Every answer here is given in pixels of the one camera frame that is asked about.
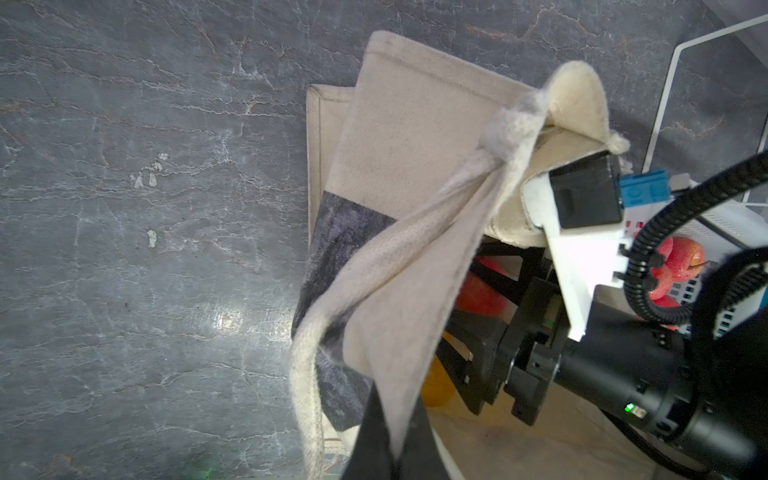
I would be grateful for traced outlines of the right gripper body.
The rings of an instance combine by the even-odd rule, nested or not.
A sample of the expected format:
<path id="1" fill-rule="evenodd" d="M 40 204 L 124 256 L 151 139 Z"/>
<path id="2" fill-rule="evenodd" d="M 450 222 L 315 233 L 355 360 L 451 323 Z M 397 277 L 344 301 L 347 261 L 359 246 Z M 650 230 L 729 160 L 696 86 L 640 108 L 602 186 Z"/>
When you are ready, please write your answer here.
<path id="1" fill-rule="evenodd" d="M 510 302 L 514 315 L 504 320 L 499 314 L 469 311 L 465 302 L 457 301 L 445 333 L 467 355 L 442 339 L 437 359 L 472 414 L 480 414 L 504 392 L 514 399 L 511 414 L 532 425 L 554 382 L 570 330 L 553 262 L 543 248 L 486 242 L 466 278 Z"/>

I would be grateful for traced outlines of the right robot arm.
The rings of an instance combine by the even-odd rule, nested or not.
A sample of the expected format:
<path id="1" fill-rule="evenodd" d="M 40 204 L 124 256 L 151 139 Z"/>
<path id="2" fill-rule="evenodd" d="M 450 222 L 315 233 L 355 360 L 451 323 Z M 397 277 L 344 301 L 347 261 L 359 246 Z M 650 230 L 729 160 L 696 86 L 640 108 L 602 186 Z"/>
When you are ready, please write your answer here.
<path id="1" fill-rule="evenodd" d="M 730 331 L 723 312 L 767 283 L 767 247 L 732 254 L 675 307 L 657 305 L 662 243 L 705 212 L 767 180 L 758 153 L 689 188 L 625 232 L 618 163 L 599 152 L 524 189 L 546 248 L 485 243 L 478 256 L 522 260 L 511 279 L 474 260 L 470 271 L 517 308 L 510 322 L 455 310 L 437 357 L 474 413 L 500 392 L 533 424 L 552 385 L 598 407 L 641 451 L 668 468 L 666 444 L 729 479 L 767 475 L 767 312 Z"/>

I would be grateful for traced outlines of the cream canvas grocery bag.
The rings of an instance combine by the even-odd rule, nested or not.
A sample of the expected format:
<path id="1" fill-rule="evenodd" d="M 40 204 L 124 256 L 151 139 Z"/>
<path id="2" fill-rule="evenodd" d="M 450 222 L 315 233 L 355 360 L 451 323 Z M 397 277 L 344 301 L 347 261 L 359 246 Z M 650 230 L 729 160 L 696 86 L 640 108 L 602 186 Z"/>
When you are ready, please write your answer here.
<path id="1" fill-rule="evenodd" d="M 326 429 L 356 441 L 373 385 L 397 469 L 482 239 L 547 247 L 525 183 L 628 147 L 586 62 L 535 88 L 391 32 L 371 36 L 293 320 L 289 379 L 307 478 L 325 473 Z"/>

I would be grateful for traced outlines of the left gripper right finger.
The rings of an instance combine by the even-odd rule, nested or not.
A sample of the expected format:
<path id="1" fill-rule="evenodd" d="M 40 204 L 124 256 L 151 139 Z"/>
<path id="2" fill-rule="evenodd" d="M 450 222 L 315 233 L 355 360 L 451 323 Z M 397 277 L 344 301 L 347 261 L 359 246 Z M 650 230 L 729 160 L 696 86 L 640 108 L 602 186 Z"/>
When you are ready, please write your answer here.
<path id="1" fill-rule="evenodd" d="M 408 423 L 403 450 L 396 469 L 400 480 L 449 480 L 421 398 Z"/>

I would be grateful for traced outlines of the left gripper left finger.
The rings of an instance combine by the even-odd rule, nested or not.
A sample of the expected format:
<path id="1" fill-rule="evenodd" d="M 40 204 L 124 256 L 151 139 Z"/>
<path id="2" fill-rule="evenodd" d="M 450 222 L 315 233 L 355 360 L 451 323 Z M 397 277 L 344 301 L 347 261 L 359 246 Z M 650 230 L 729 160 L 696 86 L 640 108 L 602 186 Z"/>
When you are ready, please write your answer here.
<path id="1" fill-rule="evenodd" d="M 354 443 L 352 456 L 341 476 L 343 480 L 391 480 L 396 478 L 396 461 L 389 448 L 389 431 L 375 385 Z"/>

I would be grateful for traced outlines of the yellow pear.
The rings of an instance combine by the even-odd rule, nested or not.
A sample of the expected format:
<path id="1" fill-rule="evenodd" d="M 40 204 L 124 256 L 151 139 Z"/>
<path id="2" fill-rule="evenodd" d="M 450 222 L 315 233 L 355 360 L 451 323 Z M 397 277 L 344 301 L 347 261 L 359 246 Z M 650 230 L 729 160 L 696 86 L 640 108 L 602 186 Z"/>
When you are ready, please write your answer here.
<path id="1" fill-rule="evenodd" d="M 441 407 L 447 404 L 455 393 L 456 388 L 446 369 L 440 360 L 434 357 L 421 389 L 425 407 Z"/>

